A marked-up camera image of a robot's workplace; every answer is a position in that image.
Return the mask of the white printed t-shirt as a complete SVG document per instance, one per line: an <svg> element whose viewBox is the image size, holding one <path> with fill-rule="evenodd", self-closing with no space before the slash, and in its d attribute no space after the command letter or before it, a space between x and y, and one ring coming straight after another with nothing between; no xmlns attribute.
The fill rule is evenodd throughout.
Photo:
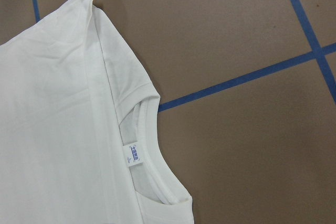
<svg viewBox="0 0 336 224"><path fill-rule="evenodd" d="M193 223L160 95L93 0L1 45L1 223Z"/></svg>

